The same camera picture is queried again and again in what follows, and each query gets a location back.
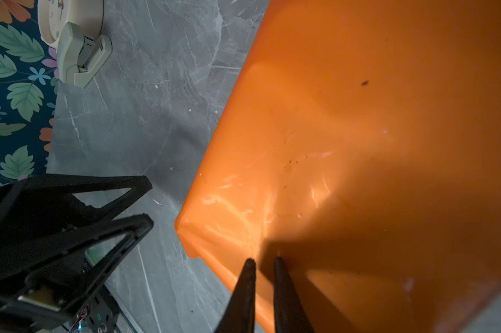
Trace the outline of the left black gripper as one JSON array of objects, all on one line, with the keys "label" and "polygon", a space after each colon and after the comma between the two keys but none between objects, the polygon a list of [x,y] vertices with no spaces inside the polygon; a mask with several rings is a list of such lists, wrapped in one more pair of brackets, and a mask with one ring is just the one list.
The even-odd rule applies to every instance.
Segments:
[{"label": "left black gripper", "polygon": [[[123,189],[100,208],[75,197]],[[104,282],[152,230],[153,220],[112,219],[151,189],[146,176],[39,175],[0,186],[0,239],[21,241],[32,234],[31,226],[82,227],[0,247],[0,332],[53,330],[68,321],[68,332],[81,321],[92,332],[117,332],[121,309]],[[113,239],[117,244],[83,272],[87,251]]]}]

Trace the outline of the yellow wrapping paper sheet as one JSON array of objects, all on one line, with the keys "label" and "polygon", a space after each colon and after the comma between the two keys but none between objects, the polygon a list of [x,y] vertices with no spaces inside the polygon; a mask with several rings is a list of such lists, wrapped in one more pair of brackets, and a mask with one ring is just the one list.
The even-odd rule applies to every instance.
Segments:
[{"label": "yellow wrapping paper sheet", "polygon": [[175,223],[317,332],[458,332],[501,292],[501,1],[271,1]]}]

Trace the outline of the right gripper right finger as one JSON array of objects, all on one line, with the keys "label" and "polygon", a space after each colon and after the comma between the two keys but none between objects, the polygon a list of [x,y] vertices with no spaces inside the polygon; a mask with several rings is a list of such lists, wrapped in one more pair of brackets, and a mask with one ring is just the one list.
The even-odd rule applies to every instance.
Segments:
[{"label": "right gripper right finger", "polygon": [[274,262],[274,323],[276,333],[314,333],[284,260]]}]

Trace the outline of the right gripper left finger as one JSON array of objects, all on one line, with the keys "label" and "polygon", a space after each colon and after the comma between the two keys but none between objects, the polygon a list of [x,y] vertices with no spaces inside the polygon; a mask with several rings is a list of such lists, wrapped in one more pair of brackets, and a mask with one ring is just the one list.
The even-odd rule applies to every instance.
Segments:
[{"label": "right gripper left finger", "polygon": [[244,263],[231,299],[215,333],[253,333],[255,330],[256,263]]}]

